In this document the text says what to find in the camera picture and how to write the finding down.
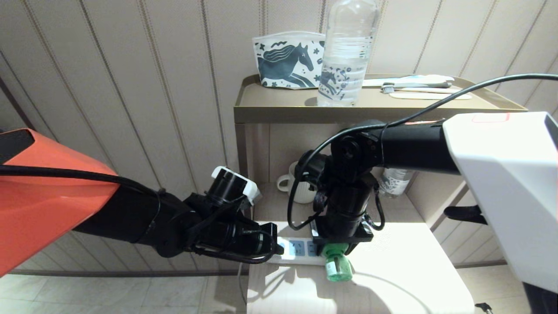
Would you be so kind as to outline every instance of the small water bottle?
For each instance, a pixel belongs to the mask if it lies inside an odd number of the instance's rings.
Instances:
[[[379,193],[387,198],[396,198],[403,194],[409,184],[413,171],[395,168],[386,168],[382,174]]]
[[[318,106],[354,106],[372,51],[375,0],[339,0],[329,11]]]

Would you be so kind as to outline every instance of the mug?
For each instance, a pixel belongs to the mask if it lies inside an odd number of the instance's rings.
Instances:
[[[292,183],[295,181],[295,167],[298,163],[298,161],[292,163],[288,168],[288,174],[284,174],[277,179],[277,188],[279,191],[287,192],[289,196],[291,195]],[[287,185],[281,185],[284,181],[287,181]],[[299,186],[296,188],[294,201],[300,204],[308,204],[314,200],[314,196],[316,196],[316,191],[310,190],[310,183],[299,182]]]

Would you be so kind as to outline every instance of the floor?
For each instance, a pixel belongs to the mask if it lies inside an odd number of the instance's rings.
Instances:
[[[458,269],[475,303],[494,314],[529,313],[522,284],[507,265]],[[248,277],[242,276],[248,286]],[[245,313],[237,278],[72,278],[5,275],[0,313],[194,314]],[[477,308],[476,313],[483,313]]]
[[[248,287],[248,276],[241,277]],[[0,313],[246,313],[235,276],[75,278],[5,275]]]

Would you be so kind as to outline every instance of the striped wallpaper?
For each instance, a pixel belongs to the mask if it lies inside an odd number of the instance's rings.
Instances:
[[[558,0],[378,2],[382,14],[370,73],[436,73],[480,81],[558,72]],[[251,37],[324,32],[332,3],[3,0],[0,78],[42,134],[122,176],[186,197],[208,188],[216,165],[238,169],[233,104],[242,79],[257,72]],[[555,82],[492,89],[558,117]],[[0,128],[23,126],[5,96],[0,94]],[[251,156],[257,165],[253,175],[273,181],[283,171],[277,165],[292,161],[297,150],[282,155],[285,145],[292,145],[282,135],[308,130],[308,136],[316,136],[311,141],[319,141],[336,128],[254,126],[249,136],[261,145]],[[280,162],[271,162],[270,155]],[[217,272],[236,266],[190,254],[164,259],[141,245],[71,232],[20,269]]]

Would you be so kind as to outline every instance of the power strip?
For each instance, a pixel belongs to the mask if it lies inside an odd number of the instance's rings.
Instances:
[[[325,257],[316,255],[316,246],[309,237],[277,237],[277,244],[285,252],[283,255],[274,255],[268,263],[275,264],[300,264],[300,265],[325,265]]]

